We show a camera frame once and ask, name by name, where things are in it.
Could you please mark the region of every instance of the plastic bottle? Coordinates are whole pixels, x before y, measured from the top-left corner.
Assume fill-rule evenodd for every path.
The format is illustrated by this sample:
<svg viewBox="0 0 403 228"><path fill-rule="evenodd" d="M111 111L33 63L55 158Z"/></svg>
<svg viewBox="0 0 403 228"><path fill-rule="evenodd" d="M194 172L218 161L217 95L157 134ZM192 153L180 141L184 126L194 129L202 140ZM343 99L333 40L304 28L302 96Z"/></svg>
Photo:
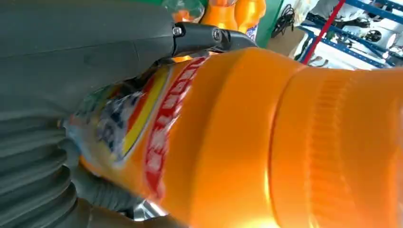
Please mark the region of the plastic bottle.
<svg viewBox="0 0 403 228"><path fill-rule="evenodd" d="M87 168L191 227L397 228L402 74L246 48L101 89L67 127Z"/></svg>
<svg viewBox="0 0 403 228"><path fill-rule="evenodd" d="M237 30L235 2L236 0L210 0L201 23L221 29Z"/></svg>
<svg viewBox="0 0 403 228"><path fill-rule="evenodd" d="M238 31L255 40L260 18L266 13L265 0L239 0L235 6Z"/></svg>
<svg viewBox="0 0 403 228"><path fill-rule="evenodd" d="M204 7L199 0L164 0L162 6L172 14L175 22L199 23L204 13Z"/></svg>

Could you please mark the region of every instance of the metal screw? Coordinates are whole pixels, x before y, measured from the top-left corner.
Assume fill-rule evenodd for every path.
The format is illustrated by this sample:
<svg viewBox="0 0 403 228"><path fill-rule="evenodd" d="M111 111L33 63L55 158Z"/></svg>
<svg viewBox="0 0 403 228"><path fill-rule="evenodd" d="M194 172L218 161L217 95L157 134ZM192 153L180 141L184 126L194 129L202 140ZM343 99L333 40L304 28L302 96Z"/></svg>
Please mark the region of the metal screw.
<svg viewBox="0 0 403 228"><path fill-rule="evenodd" d="M182 35L182 29L181 29L181 27L174 27L173 29L172 29L172 33L173 33L173 35L174 36L180 36L180 35Z"/></svg>
<svg viewBox="0 0 403 228"><path fill-rule="evenodd" d="M220 30L218 30L218 29L213 30L213 38L214 38L215 40L221 40L221 33L220 33Z"/></svg>

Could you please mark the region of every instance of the yellow stripe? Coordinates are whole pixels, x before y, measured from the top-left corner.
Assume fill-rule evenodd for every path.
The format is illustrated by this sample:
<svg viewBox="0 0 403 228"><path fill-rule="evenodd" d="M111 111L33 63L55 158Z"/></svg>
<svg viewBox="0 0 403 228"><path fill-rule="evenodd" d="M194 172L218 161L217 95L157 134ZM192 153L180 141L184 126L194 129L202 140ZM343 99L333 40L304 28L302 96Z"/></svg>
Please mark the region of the yellow stripe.
<svg viewBox="0 0 403 228"><path fill-rule="evenodd" d="M139 116L135 120L132 129L130 129L129 133L127 133L125 137L122 155L126 155L129 152L133 143L136 142L137 137L140 135L141 130L147 123L147 119L150 116L150 113L159 98L160 91L162 90L167 77L168 72L166 70L163 70L161 74L155 75L154 85L152 85L147 100L143 108L141 109Z"/></svg>

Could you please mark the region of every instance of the printed label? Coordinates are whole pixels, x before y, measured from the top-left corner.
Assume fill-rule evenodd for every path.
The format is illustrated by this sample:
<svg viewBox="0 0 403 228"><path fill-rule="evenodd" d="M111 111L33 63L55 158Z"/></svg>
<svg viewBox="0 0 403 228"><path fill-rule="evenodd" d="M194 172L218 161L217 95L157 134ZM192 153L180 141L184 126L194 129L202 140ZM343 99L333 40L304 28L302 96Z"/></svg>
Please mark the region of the printed label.
<svg viewBox="0 0 403 228"><path fill-rule="evenodd" d="M161 199L164 194L162 175L169 147L169 131L178 119L182 101L190 89L197 69L206 59L206 57L201 57L191 60L190 64L175 79L157 110L157 115L147 142L144 160L145 180L157 199Z"/></svg>
<svg viewBox="0 0 403 228"><path fill-rule="evenodd" d="M248 30L246 30L246 35L253 41L255 41L257 33L258 33L258 25L255 25L255 26L249 28Z"/></svg>
<svg viewBox="0 0 403 228"><path fill-rule="evenodd" d="M170 76L160 68L150 79L131 79L88 96L71 118L68 134L87 161L120 165L145 131Z"/></svg>

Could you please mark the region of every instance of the red pole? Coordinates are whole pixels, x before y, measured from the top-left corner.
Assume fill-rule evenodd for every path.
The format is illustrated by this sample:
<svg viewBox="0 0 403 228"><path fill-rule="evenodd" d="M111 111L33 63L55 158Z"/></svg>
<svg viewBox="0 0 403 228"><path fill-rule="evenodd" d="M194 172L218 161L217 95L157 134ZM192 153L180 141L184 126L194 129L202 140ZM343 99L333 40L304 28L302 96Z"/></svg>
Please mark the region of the red pole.
<svg viewBox="0 0 403 228"><path fill-rule="evenodd" d="M315 48L317 44L320 42L322 39L322 36L324 35L325 32L327 32L332 25L332 22L335 20L338 12L340 11L341 7L345 3L345 0L340 0L339 3L336 5L334 8L332 14L330 15L329 19L326 21L326 24L323 26L322 30L320 30L319 36L316 37L314 43L312 44L311 48L308 50L307 55L305 56L304 61L302 61L303 64L307 64L308 61L311 59L312 54L314 54Z"/></svg>

